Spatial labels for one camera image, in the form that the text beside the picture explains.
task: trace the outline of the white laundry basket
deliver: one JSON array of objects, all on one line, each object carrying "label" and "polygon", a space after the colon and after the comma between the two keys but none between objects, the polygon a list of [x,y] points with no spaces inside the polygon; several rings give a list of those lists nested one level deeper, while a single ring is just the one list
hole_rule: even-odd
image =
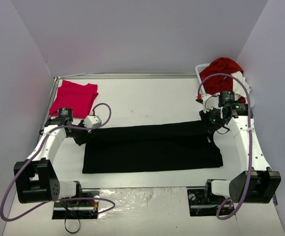
[{"label": "white laundry basket", "polygon": [[[206,64],[201,64],[201,65],[197,65],[195,67],[195,71],[196,71],[196,75],[197,75],[197,78],[198,78],[198,81],[199,81],[199,84],[201,84],[201,78],[200,78],[200,73],[210,65],[210,63],[206,63]],[[201,91],[202,91],[202,94],[206,93],[205,92],[205,89],[203,88],[203,86],[201,86]]]}]

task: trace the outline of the pink cloth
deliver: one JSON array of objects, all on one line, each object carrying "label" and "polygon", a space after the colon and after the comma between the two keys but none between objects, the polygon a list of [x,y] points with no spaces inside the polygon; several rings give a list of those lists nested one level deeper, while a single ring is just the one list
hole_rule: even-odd
[{"label": "pink cloth", "polygon": [[49,114],[59,108],[67,107],[73,109],[73,117],[86,118],[90,114],[93,102],[98,96],[98,86],[76,83],[63,80],[62,86],[57,90],[57,97],[50,108]]}]

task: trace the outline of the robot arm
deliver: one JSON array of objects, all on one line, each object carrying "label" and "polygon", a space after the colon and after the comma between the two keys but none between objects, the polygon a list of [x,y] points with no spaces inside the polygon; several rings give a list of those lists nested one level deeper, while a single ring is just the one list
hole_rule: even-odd
[{"label": "robot arm", "polygon": [[[71,109],[61,108],[58,113],[57,118],[49,119],[45,124],[43,135],[32,154],[26,161],[17,162],[14,166],[14,174],[17,174],[23,165],[38,152],[16,180],[18,199],[21,203],[56,201],[61,198],[78,196],[81,191],[78,181],[59,181],[52,162],[60,144],[66,137],[74,138],[75,142],[81,145],[90,130],[60,128],[51,132],[61,125],[75,126],[71,123],[73,120]],[[87,116],[78,127],[96,128],[101,123],[98,116]]]},{"label": "robot arm", "polygon": [[[206,183],[207,196],[218,195],[230,197],[233,202],[240,201],[245,186],[249,160],[249,129],[247,105],[234,101],[234,92],[221,92],[219,103],[216,106],[217,96],[204,94],[199,102],[204,109],[200,111],[203,124],[210,133],[228,126],[233,135],[239,159],[241,174],[233,180],[209,179]],[[268,203],[275,194],[281,181],[279,172],[271,170],[260,148],[254,128],[254,119],[251,118],[251,130],[253,132],[252,174],[245,203]]]}]

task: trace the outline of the white cloth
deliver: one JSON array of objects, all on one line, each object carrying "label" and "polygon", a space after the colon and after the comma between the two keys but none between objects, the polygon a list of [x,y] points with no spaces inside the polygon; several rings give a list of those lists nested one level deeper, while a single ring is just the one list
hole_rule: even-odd
[{"label": "white cloth", "polygon": [[[235,73],[232,73],[231,75],[239,79],[242,82],[242,84],[244,84],[245,88],[247,89],[247,92],[250,94],[251,88],[245,81],[246,78],[242,75],[242,72],[237,71]],[[242,86],[236,80],[233,80],[233,92],[235,93],[235,100],[239,99],[240,97],[246,98],[246,94]]]}]

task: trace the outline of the white table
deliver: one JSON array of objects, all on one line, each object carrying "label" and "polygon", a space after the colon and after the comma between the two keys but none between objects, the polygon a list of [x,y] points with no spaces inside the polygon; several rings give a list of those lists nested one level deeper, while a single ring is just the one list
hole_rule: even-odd
[{"label": "white table", "polygon": [[[202,105],[195,102],[199,84],[194,76],[97,75],[82,76],[71,81],[98,85],[99,96],[95,104],[106,102],[113,110],[106,127],[200,119]],[[105,120],[108,110],[99,107],[96,114]],[[117,203],[115,210],[98,220],[82,220],[82,228],[77,235],[283,236],[272,203],[244,204],[236,217],[226,221],[216,217],[189,216],[186,186],[203,186],[208,178],[233,179],[241,172],[231,134],[216,134],[215,142],[223,155],[224,166],[220,168],[84,175],[85,146],[79,147],[72,139],[64,140],[54,160],[58,179],[78,180],[83,188],[105,189],[101,190],[101,196]],[[32,204],[21,205],[15,198],[10,216],[18,215],[30,207]],[[46,204],[16,222],[7,223],[4,236],[68,234],[62,220],[51,220],[52,207],[52,203]],[[77,224],[75,221],[70,223],[71,227]]]}]

